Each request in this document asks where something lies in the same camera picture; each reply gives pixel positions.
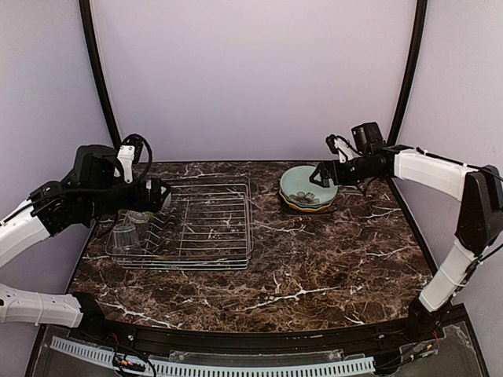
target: curved black pole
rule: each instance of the curved black pole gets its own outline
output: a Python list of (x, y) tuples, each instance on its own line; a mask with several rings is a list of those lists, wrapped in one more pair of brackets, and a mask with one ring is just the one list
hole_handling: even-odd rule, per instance
[(414, 73), (416, 72), (417, 58), (419, 57), (419, 48), (421, 46), (421, 39), (423, 37), (424, 20), (426, 19), (426, 6), (428, 0), (417, 0), (416, 16), (414, 17), (414, 26), (412, 31), (412, 38), (410, 40), (409, 56), (407, 57), (406, 71), (403, 76), (402, 88), (398, 97), (396, 105), (395, 116), (391, 124), (390, 133), (387, 136), (387, 144), (395, 145), (400, 134), (402, 127), (403, 117), (407, 109), (407, 102), (409, 101), (410, 90), (414, 80)]
[(119, 129), (117, 128), (116, 119), (113, 115), (112, 104), (108, 96), (103, 69), (101, 68), (100, 55), (97, 49), (96, 35), (94, 34), (93, 16), (91, 13), (90, 0), (79, 0), (80, 16), (82, 17), (82, 26), (86, 37), (87, 52), (94, 75), (94, 83), (96, 84), (97, 95), (100, 97), (101, 108), (105, 116), (108, 132), (114, 148), (121, 145)]

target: brown marble surface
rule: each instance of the brown marble surface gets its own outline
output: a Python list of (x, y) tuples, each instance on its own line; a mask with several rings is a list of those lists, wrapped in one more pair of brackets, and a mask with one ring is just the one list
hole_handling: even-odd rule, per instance
[(229, 272), (125, 270), (105, 254), (106, 237), (84, 251), (70, 291), (95, 295), (107, 318), (197, 331), (304, 331), (404, 317), (431, 279), (385, 182), (367, 196), (341, 188), (335, 211), (292, 214), (279, 179), (305, 163), (157, 163), (151, 176), (247, 174), (254, 251)]

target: stack of plates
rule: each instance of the stack of plates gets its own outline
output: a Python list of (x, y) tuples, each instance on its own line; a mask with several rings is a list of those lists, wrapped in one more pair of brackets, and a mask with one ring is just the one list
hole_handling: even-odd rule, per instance
[(309, 182), (316, 167), (301, 166), (287, 170), (280, 180), (280, 195), (291, 208), (302, 212), (317, 212), (329, 207), (338, 186), (323, 188)]

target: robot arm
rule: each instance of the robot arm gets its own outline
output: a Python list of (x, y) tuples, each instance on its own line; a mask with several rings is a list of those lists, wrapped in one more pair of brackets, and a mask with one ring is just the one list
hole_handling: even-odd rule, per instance
[(376, 123), (352, 129), (359, 156), (347, 159), (327, 138), (339, 159), (320, 163), (310, 181), (328, 187), (356, 185), (365, 178), (400, 178), (436, 189), (461, 202), (456, 237), (439, 271), (409, 308), (409, 318), (435, 316), (466, 285), (487, 248), (503, 231), (503, 190), (495, 167), (461, 164), (403, 145), (387, 147)]
[[(136, 179), (132, 166), (142, 145), (149, 163)], [(82, 146), (75, 165), (62, 181), (50, 181), (32, 192), (27, 200), (0, 221), (0, 268), (30, 246), (72, 224), (90, 227), (104, 214), (120, 209), (159, 211), (169, 203), (171, 188), (160, 179), (145, 179), (152, 151), (143, 137), (130, 135), (119, 151), (104, 145)], [(78, 327), (100, 316), (96, 302), (86, 294), (44, 295), (0, 284), (0, 323), (31, 322)]]

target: metal dish rack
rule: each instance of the metal dish rack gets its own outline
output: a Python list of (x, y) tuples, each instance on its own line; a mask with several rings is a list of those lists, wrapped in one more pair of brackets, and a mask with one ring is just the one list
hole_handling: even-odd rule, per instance
[[(246, 269), (253, 250), (250, 181), (212, 176), (170, 181), (171, 205), (152, 215), (140, 247), (106, 254), (125, 269)], [(119, 223), (126, 211), (119, 212)]]

